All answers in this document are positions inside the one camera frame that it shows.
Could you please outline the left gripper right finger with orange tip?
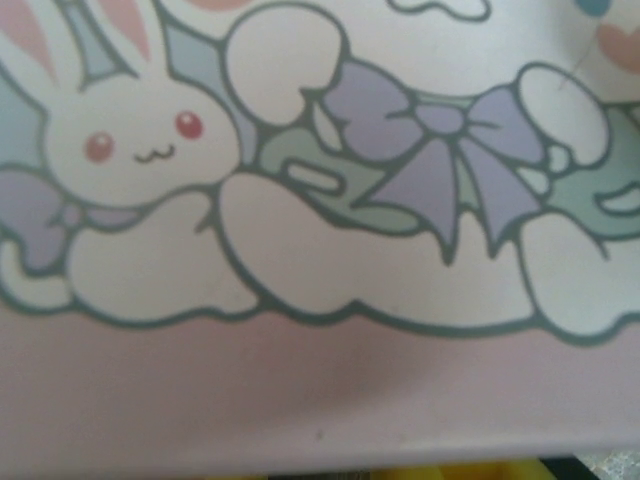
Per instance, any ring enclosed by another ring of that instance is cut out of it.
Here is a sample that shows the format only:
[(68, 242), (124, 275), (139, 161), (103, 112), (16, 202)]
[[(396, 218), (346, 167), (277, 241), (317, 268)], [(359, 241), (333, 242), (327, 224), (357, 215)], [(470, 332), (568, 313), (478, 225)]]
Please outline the left gripper right finger with orange tip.
[(387, 480), (525, 480), (548, 479), (549, 470), (537, 459), (390, 468), (378, 471)]

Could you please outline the left gripper left finger with orange tip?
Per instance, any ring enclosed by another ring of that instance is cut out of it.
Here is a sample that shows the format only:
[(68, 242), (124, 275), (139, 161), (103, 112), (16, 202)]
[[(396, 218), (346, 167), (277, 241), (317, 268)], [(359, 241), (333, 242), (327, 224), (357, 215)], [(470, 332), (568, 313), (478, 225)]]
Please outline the left gripper left finger with orange tip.
[(185, 475), (189, 479), (316, 477), (341, 475), (351, 469), (348, 457), (318, 458), (231, 458), (201, 463)]

